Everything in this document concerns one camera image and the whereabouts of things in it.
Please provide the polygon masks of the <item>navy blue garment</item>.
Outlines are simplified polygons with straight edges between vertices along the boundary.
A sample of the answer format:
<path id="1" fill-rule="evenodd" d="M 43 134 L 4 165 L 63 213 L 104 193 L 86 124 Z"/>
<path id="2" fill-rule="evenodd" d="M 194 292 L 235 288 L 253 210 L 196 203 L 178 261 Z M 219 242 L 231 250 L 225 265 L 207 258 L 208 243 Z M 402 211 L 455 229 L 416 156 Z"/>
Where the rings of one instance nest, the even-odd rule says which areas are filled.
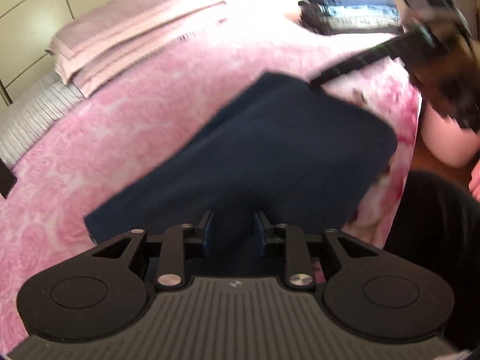
<path id="1" fill-rule="evenodd" d="M 386 169 L 394 130 L 303 80 L 262 75 L 180 151 L 85 217 L 103 243 L 140 228 L 161 234 L 213 213 L 198 275 L 256 275 L 254 215 L 306 233 L 342 228 Z"/>

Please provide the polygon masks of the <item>light blue folded jeans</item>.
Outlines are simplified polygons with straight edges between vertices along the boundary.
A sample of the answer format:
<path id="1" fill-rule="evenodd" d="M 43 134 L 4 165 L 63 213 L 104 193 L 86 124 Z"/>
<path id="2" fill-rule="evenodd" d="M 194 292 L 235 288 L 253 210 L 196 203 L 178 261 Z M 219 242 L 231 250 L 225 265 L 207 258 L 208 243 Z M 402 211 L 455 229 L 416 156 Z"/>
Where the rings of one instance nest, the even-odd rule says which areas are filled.
<path id="1" fill-rule="evenodd" d="M 307 6 L 301 12 L 312 20 L 333 28 L 373 28 L 400 26 L 396 7 L 389 6 Z"/>

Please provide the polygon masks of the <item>black folded garment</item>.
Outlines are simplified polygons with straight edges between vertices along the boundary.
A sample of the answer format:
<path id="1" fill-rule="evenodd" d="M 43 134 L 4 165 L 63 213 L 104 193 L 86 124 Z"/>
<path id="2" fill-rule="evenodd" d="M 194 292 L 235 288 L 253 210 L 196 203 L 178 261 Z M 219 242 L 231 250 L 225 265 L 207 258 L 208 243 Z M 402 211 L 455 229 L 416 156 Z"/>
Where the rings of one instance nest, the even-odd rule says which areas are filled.
<path id="1" fill-rule="evenodd" d="M 385 27 L 385 28 L 334 28 L 329 24 L 314 22 L 311 19 L 301 16 L 299 19 L 300 25 L 307 30 L 325 36 L 333 36 L 339 34 L 352 33 L 390 33 L 394 35 L 401 35 L 404 33 L 402 27 Z"/>

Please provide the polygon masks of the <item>pink floral bedspread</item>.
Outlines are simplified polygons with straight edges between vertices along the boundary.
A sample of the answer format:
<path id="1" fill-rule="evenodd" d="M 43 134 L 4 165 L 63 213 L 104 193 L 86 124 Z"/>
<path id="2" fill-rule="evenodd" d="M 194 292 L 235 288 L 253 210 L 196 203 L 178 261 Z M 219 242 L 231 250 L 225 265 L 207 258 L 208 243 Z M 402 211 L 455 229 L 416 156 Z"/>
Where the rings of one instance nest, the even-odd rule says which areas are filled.
<path id="1" fill-rule="evenodd" d="M 323 37 L 282 16 L 231 16 L 128 69 L 56 123 L 16 164 L 1 201 L 1 351 L 27 334 L 16 296 L 88 250 L 84 217 L 179 150 L 262 72 L 307 77 L 386 40 Z"/>

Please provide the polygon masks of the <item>small black device on bed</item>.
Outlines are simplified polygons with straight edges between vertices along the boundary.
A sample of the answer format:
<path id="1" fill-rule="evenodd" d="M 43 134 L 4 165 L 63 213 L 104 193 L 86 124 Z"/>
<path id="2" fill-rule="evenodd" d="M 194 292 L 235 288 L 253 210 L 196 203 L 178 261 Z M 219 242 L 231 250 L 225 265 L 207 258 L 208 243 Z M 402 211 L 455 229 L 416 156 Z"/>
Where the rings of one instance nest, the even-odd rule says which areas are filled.
<path id="1" fill-rule="evenodd" d="M 17 182 L 17 177 L 12 171 L 0 160 L 0 194 L 7 199 L 9 193 Z"/>

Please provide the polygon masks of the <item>grey striped pillow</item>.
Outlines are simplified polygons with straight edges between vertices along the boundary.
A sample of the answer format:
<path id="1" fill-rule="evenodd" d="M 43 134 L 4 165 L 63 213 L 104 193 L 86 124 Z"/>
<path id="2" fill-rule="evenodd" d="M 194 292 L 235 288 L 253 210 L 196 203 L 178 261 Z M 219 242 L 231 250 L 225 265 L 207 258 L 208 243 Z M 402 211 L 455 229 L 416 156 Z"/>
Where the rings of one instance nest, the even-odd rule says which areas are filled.
<path id="1" fill-rule="evenodd" d="M 1 114 L 1 161 L 12 169 L 70 111 L 86 98 L 52 72 L 20 95 Z"/>

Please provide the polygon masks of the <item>folded light pink blanket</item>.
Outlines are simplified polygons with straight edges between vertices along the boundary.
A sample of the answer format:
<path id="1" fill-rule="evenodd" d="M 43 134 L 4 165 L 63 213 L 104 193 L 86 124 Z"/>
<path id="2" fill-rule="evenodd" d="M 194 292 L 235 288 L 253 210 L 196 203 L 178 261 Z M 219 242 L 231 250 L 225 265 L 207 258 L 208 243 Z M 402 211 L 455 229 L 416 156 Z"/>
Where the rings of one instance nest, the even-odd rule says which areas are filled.
<path id="1" fill-rule="evenodd" d="M 112 0 L 65 25 L 49 52 L 84 97 L 137 62 L 227 17 L 225 0 Z"/>

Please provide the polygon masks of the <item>white wardrobe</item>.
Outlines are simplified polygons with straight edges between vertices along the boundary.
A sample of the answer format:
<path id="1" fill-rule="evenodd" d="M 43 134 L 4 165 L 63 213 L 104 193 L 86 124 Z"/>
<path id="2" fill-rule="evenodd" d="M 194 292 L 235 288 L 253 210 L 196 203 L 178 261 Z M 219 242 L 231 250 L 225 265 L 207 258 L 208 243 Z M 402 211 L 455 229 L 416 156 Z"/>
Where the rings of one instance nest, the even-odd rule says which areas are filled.
<path id="1" fill-rule="evenodd" d="M 53 70 L 47 52 L 65 24 L 109 0 L 1 0 L 1 110 Z"/>

